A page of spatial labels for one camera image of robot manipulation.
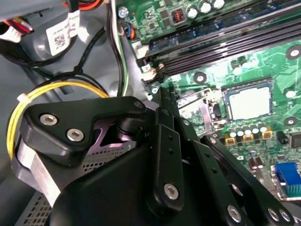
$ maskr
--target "yellow wire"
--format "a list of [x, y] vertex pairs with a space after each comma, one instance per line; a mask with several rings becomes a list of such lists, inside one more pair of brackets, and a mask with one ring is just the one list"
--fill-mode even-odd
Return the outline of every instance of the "yellow wire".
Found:
[[55, 82], [51, 83], [42, 87], [39, 87], [32, 92], [30, 92], [27, 97], [28, 97], [28, 102], [20, 102], [14, 109], [14, 111], [11, 114], [9, 124], [8, 124], [8, 133], [7, 133], [7, 140], [6, 140], [6, 145], [8, 149], [8, 154], [10, 159], [13, 158], [14, 155], [14, 141], [15, 141], [15, 135], [16, 135], [16, 128], [18, 125], [19, 118], [21, 117], [24, 109], [26, 106], [33, 101], [35, 98], [39, 97], [40, 95], [52, 90], [56, 89], [62, 86], [78, 86], [82, 87], [85, 89], [88, 89], [94, 93], [96, 93], [98, 96], [102, 98], [107, 98], [109, 97], [107, 94], [105, 94], [103, 91], [101, 91], [99, 88], [92, 86], [88, 83], [83, 83], [83, 82], [76, 82], [76, 81], [61, 81], [61, 82]]

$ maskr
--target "white cable tie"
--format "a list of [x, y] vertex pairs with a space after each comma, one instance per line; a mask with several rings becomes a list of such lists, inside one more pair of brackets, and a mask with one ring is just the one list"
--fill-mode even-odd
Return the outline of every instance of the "white cable tie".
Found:
[[20, 95], [17, 97], [17, 100], [18, 100], [20, 103], [26, 103], [26, 104], [29, 104], [29, 103], [32, 102], [32, 101], [29, 99], [29, 97], [27, 96], [27, 94], [25, 94], [25, 93], [20, 94]]

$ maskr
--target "perforated metal grille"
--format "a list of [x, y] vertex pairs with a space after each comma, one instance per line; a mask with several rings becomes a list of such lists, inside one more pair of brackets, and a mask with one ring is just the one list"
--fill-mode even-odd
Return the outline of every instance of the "perforated metal grille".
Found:
[[[103, 166], [134, 147], [135, 142], [130, 141], [122, 145], [102, 147], [101, 150], [96, 153], [89, 153], [82, 163], [83, 174]], [[36, 192], [15, 226], [44, 226], [50, 212], [51, 207], [46, 197], [42, 193]]]

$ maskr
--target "barcode label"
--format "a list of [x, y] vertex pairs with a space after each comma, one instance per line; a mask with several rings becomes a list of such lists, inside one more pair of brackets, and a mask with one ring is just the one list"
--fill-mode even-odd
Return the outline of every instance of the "barcode label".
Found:
[[79, 32], [79, 10], [69, 13], [69, 29], [70, 29], [70, 37], [74, 37]]
[[70, 44], [69, 20], [66, 19], [46, 30], [50, 53], [55, 56], [64, 51]]
[[67, 19], [46, 30], [50, 53], [55, 56], [64, 51], [70, 44], [70, 37], [79, 32], [79, 10], [69, 13]]
[[19, 43], [21, 41], [22, 34], [17, 31], [12, 26], [2, 35], [0, 35], [0, 39], [12, 41], [14, 43]]

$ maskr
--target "green wire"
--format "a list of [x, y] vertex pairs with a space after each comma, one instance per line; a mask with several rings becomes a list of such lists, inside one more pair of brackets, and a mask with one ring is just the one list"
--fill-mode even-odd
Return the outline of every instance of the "green wire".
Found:
[[128, 71], [127, 71], [127, 62], [126, 62], [126, 58], [125, 58], [125, 54], [124, 54], [124, 50], [123, 50], [123, 45], [122, 42], [120, 41], [120, 38], [118, 38], [118, 42], [119, 42], [119, 46], [120, 46], [120, 50], [121, 50], [121, 59], [122, 59], [122, 65], [123, 65], [123, 69], [124, 69], [124, 88], [122, 91], [122, 96], [125, 96], [127, 93], [127, 88], [128, 88]]

